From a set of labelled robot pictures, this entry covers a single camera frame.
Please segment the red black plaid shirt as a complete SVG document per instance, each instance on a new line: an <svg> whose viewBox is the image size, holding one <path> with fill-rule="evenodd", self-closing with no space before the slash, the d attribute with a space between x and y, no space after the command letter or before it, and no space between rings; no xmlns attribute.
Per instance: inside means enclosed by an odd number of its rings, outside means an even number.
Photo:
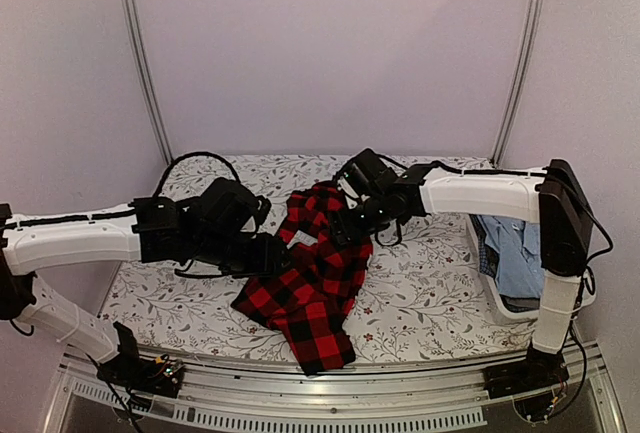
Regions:
<svg viewBox="0 0 640 433"><path fill-rule="evenodd" d="M277 235L291 253L291 267L276 276L250 278L231 307L286 339L303 373L341 369L356 354L343 324L363 286L370 239L341 246L329 215L347 208L333 181L295 191Z"/></svg>

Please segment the white plastic laundry basket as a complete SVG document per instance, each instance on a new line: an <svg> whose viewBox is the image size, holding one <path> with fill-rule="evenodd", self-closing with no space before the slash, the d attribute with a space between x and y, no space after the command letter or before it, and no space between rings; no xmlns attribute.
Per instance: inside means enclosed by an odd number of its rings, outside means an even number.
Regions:
<svg viewBox="0 0 640 433"><path fill-rule="evenodd" d="M499 325L532 322L538 317L539 300L536 298L513 299L500 295L495 279L485 272L487 267L481 265L479 239L471 218L466 218L466 230L472 244L472 254L478 262L478 277L488 298L489 310L494 322Z"/></svg>

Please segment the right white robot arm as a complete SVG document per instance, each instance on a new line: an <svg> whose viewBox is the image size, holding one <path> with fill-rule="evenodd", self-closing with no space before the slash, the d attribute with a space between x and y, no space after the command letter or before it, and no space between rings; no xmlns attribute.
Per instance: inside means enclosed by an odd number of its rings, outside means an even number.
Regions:
<svg viewBox="0 0 640 433"><path fill-rule="evenodd" d="M413 217L464 213L511 217L540 227L545 272L538 319L531 340L536 350L517 368L517 380L537 389L552 377L574 315L587 269L593 212L571 166L554 159L539 170L458 169L440 161L418 163L401 173L364 150L336 176L347 198L329 216L341 244L361 241Z"/></svg>

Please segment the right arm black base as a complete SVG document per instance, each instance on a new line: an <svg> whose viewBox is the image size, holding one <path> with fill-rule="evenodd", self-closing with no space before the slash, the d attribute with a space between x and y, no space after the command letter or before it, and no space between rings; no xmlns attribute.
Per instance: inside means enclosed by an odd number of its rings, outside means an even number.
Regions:
<svg viewBox="0 0 640 433"><path fill-rule="evenodd" d="M561 352L545 353L529 346L523 359L482 370L484 389L491 399L548 388L569 379Z"/></svg>

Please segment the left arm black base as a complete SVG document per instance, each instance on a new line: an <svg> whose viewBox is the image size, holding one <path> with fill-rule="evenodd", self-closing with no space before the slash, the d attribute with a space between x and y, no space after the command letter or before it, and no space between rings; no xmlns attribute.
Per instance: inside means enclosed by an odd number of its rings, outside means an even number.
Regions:
<svg viewBox="0 0 640 433"><path fill-rule="evenodd" d="M117 355L97 367L98 378L127 391L177 398L184 378L184 363L163 354L145 359L131 329L119 322L113 324L118 334Z"/></svg>

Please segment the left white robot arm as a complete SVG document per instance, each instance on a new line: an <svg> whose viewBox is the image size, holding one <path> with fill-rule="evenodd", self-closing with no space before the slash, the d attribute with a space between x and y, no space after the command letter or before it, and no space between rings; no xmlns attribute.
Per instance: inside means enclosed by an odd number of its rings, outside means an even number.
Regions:
<svg viewBox="0 0 640 433"><path fill-rule="evenodd" d="M72 345L128 387L148 379L131 330L89 314L51 288L41 269L101 261L194 262L220 275L270 276L290 266L286 244L259 232L269 203L198 198L138 198L114 208L67 216L29 217L1 207L1 318L44 330Z"/></svg>

